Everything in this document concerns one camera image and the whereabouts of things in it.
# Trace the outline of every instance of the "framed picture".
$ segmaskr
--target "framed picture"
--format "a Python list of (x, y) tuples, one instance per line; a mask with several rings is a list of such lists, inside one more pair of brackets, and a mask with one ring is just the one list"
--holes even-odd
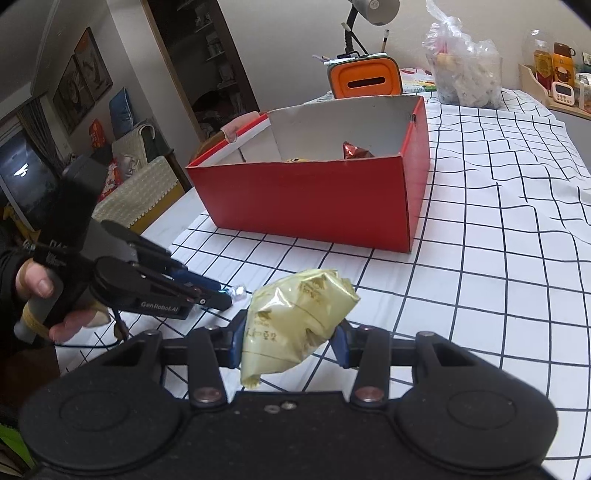
[(97, 101), (113, 86), (103, 57), (100, 56), (92, 30), (88, 27), (74, 49), (74, 56), (92, 98)]
[(61, 76), (60, 84), (53, 96), (53, 103), (68, 134), (74, 131), (95, 104), (74, 56), (70, 58)]

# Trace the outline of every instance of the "red box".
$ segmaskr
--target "red box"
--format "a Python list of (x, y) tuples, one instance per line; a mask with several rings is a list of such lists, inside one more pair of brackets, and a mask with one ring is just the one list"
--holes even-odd
[(272, 111), (187, 171), (220, 228), (409, 252), (429, 165), (423, 98), (373, 96)]

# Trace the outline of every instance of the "curtain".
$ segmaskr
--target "curtain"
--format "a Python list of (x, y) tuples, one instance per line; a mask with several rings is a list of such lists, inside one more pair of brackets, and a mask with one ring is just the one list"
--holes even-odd
[(66, 163), (57, 152), (56, 143), (51, 136), (39, 98), (22, 106), (17, 111), (17, 117), (24, 131), (41, 154), (41, 161), (45, 162), (58, 177), (61, 177)]

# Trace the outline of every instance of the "food in plastic bag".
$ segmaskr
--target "food in plastic bag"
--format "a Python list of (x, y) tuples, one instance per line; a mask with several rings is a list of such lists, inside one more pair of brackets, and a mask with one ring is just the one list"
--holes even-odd
[(305, 270), (254, 292), (242, 345), (242, 385), (256, 388), (262, 374), (302, 363), (358, 301), (351, 282), (335, 270)]
[(373, 158), (374, 155), (369, 151), (361, 147), (356, 147), (349, 142), (343, 143), (343, 155), (345, 160), (351, 160), (353, 158)]
[(462, 33), (459, 18), (448, 17), (427, 0), (427, 11), (439, 21), (423, 41), (433, 69), (439, 101), (476, 108), (499, 108), (502, 103), (502, 58), (492, 40), (474, 43)]

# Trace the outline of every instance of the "hand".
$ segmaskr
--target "hand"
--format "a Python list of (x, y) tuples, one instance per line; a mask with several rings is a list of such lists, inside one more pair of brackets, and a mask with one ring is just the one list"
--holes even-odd
[[(30, 299), (33, 295), (46, 299), (53, 294), (53, 283), (47, 275), (47, 271), (42, 265), (32, 261), (25, 262), (18, 270), (15, 288), (18, 297), (23, 301)], [(96, 310), (70, 312), (63, 322), (50, 328), (49, 338), (55, 343), (67, 342), (82, 327), (92, 322), (97, 315), (104, 316), (105, 314)]]

